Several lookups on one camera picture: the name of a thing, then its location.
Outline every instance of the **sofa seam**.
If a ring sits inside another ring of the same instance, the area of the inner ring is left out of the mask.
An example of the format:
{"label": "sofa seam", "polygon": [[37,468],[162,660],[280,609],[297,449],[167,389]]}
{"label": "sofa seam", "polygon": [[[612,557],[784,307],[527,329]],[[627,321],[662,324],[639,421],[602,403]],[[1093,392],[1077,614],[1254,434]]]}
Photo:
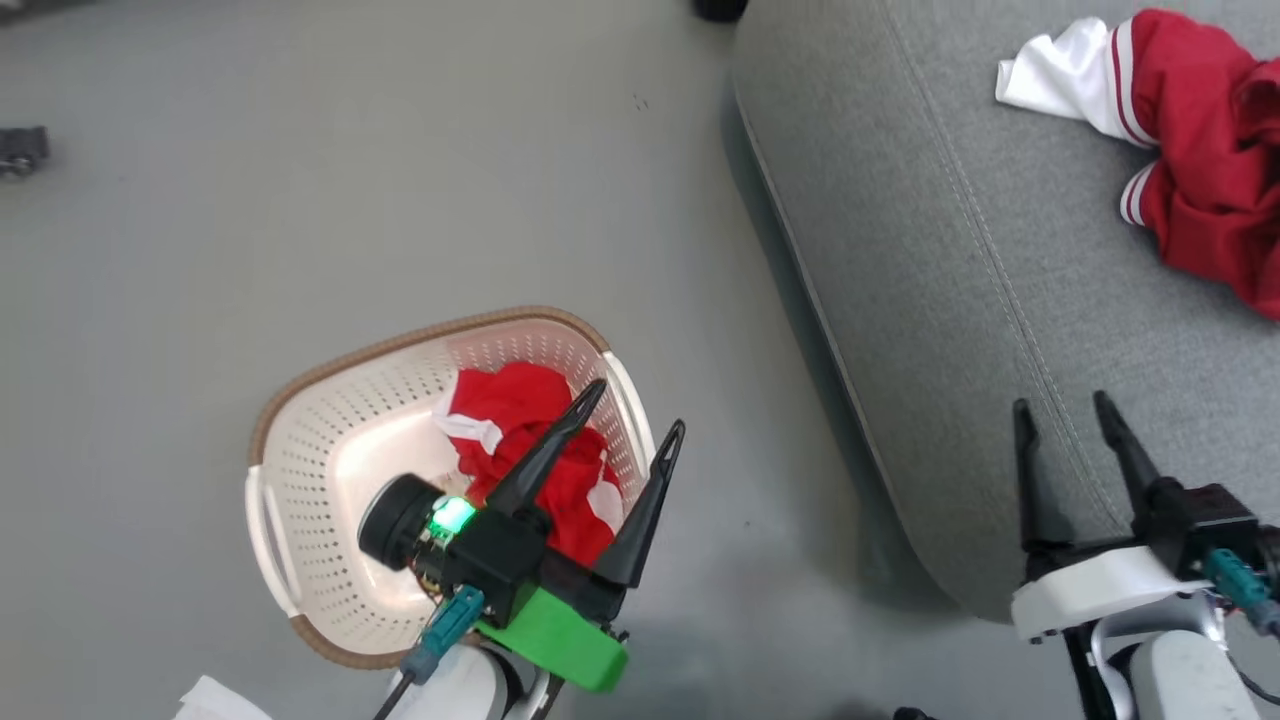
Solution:
{"label": "sofa seam", "polygon": [[[1018,293],[1012,287],[1012,282],[1009,279],[1009,273],[1005,269],[1004,261],[1000,258],[1000,251],[996,249],[995,241],[991,237],[991,228],[982,213],[973,184],[969,182],[964,165],[960,163],[959,154],[956,152],[955,143],[951,141],[950,133],[937,113],[934,106],[937,102],[933,94],[929,90],[919,67],[911,58],[906,38],[897,24],[897,19],[893,17],[893,12],[888,8],[884,0],[878,0],[877,5],[884,14],[886,24],[896,45],[897,54],[906,64],[909,70],[908,74],[911,77],[911,81],[920,95],[925,120],[934,131],[934,150],[938,154],[938,160],[943,172],[947,174],[947,182],[951,184],[951,191],[955,195],[956,202],[960,205],[960,210],[965,217],[965,225],[969,228],[969,234],[972,236],[974,245],[978,247],[979,254],[989,256],[989,259],[984,258],[983,260],[987,277],[1000,299],[1005,319],[1009,323],[1010,329],[1014,331],[1015,341],[1021,351],[1023,361],[1025,363],[1027,369],[1032,373],[1032,382],[1036,386],[1036,392],[1039,395],[1041,401],[1044,402],[1044,405],[1048,406],[1055,415],[1056,421],[1052,423],[1053,432],[1057,434],[1059,439],[1064,442],[1064,445],[1069,446],[1070,452],[1068,454],[1068,459],[1071,462],[1073,471],[1076,477],[1083,475],[1083,479],[1087,480],[1091,495],[1094,497],[1094,505],[1101,506],[1111,515],[1112,520],[1120,523],[1120,514],[1117,512],[1111,498],[1098,487],[1097,473],[1088,457],[1088,454],[1084,452],[1075,423],[1071,420],[1071,414],[1066,409],[1066,404],[1062,401],[1061,389],[1048,369],[1048,363],[1044,360],[1039,342],[1036,340],[1036,334],[1030,328],[1030,322],[1027,319],[1027,314],[1021,307],[1021,302],[1018,300]],[[952,174],[951,165],[955,165],[955,174]],[[961,197],[960,187],[956,186],[955,176],[960,177],[964,186],[964,197]],[[1046,395],[1046,391],[1052,395],[1052,398]],[[1069,441],[1062,436],[1064,429],[1070,436]]]}

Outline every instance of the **red clothing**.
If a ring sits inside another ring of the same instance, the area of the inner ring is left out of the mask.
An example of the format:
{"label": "red clothing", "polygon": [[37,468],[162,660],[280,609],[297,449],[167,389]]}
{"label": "red clothing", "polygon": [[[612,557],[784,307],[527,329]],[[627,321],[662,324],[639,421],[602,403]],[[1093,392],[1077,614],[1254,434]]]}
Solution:
{"label": "red clothing", "polygon": [[[483,506],[498,482],[572,401],[564,377],[548,368],[512,363],[494,374],[462,370],[452,402],[438,411],[448,413],[447,421],[439,424],[458,451],[458,469],[475,478],[467,500]],[[457,429],[492,429],[490,423],[500,432],[500,437],[494,433],[486,438],[492,454],[485,441],[460,437]],[[621,523],[622,496],[607,456],[604,436],[585,428],[570,441],[538,496],[538,506],[552,518],[550,547],[585,568],[591,568],[613,542]]]}
{"label": "red clothing", "polygon": [[1155,231],[1170,266],[1280,320],[1280,60],[1165,10],[1112,31],[1110,60],[1129,140],[1161,151],[1125,188],[1123,215]]}

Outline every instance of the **red and white garment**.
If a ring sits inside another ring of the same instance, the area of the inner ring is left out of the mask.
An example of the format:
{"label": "red and white garment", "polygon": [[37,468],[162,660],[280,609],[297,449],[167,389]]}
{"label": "red and white garment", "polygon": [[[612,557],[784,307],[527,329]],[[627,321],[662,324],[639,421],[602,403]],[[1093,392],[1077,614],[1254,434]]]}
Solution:
{"label": "red and white garment", "polygon": [[[431,416],[458,451],[458,470],[474,478],[467,500],[483,506],[572,402],[564,377],[540,365],[511,363],[497,373],[458,373]],[[595,564],[622,527],[622,492],[608,448],[604,436],[585,428],[570,441],[538,496],[538,506],[552,518],[548,544],[585,568]]]}
{"label": "red and white garment", "polygon": [[1158,149],[1121,217],[1156,233],[1170,266],[1280,320],[1280,60],[1167,10],[1115,29],[1088,18],[1000,63],[996,100]]}

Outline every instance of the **basket handle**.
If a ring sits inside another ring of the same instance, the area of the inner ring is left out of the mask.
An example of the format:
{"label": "basket handle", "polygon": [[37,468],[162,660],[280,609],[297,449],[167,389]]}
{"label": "basket handle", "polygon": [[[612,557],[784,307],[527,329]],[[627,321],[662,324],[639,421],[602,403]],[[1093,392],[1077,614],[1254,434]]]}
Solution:
{"label": "basket handle", "polygon": [[622,393],[626,400],[623,406],[618,407],[623,429],[632,445],[639,445],[644,450],[644,457],[636,457],[636,464],[640,465],[641,471],[648,471],[649,462],[653,462],[658,447],[653,443],[653,429],[649,427],[649,416],[644,413],[644,404],[640,402],[640,393],[636,391],[635,383],[631,382],[631,374],[627,373],[617,355],[605,350],[600,357],[604,359],[604,375],[609,380],[609,387]]}
{"label": "basket handle", "polygon": [[257,559],[257,568],[266,580],[266,589],[271,591],[271,597],[289,618],[300,615],[298,601],[302,592],[298,588],[298,578],[293,573],[293,561],[289,557],[289,548],[282,541],[284,538],[284,525],[280,523],[279,507],[275,503],[275,493],[271,488],[262,487],[260,477],[261,465],[248,469],[244,479],[244,516],[248,519],[248,539],[253,543],[253,557]]}

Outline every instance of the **green bracket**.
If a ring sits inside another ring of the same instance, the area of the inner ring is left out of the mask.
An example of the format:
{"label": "green bracket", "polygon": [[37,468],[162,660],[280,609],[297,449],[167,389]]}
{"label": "green bracket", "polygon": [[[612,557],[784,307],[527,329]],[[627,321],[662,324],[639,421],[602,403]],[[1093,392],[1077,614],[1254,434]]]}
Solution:
{"label": "green bracket", "polygon": [[622,643],[543,588],[534,591],[506,629],[483,621],[476,629],[543,670],[590,692],[611,692],[627,666],[627,648]]}

